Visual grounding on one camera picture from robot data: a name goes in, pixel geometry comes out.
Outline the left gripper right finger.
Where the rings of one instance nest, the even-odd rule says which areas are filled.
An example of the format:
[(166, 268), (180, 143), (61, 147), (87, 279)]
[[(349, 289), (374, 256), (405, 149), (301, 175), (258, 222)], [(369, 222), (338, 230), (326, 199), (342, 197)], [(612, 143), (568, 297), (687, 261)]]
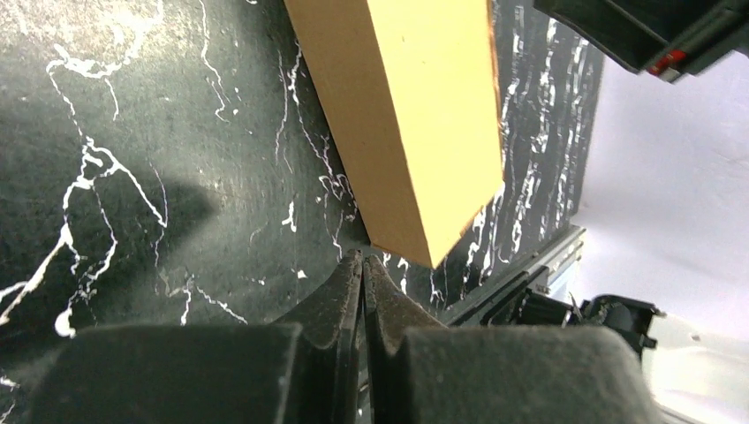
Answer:
[(375, 423), (658, 423), (633, 349), (602, 326), (447, 327), (364, 260)]

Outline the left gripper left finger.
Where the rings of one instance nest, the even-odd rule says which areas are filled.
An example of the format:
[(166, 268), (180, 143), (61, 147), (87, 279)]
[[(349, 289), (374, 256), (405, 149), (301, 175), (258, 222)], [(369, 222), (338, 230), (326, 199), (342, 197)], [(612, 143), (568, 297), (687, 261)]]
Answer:
[(363, 257), (352, 250), (268, 324), (81, 332), (35, 390), (33, 423), (352, 423)]

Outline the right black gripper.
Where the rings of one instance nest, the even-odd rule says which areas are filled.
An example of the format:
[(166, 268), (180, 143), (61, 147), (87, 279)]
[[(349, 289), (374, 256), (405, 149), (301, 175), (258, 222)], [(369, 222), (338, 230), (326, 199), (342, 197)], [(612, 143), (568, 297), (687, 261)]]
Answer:
[(748, 0), (544, 0), (533, 7), (625, 70), (676, 82), (748, 55)]

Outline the brown cardboard box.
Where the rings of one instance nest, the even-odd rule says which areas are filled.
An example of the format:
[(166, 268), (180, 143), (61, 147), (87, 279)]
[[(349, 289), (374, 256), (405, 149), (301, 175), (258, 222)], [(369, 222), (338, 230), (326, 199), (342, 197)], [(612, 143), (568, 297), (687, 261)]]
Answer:
[(371, 244), (437, 267), (503, 188), (492, 4), (285, 7)]

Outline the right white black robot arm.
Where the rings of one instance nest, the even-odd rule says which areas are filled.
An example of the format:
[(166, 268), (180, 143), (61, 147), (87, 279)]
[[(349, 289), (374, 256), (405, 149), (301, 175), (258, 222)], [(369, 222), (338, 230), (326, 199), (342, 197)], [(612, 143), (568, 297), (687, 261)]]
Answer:
[(669, 412), (748, 420), (745, 1), (496, 1), (503, 258), (592, 227), (580, 307), (622, 323)]

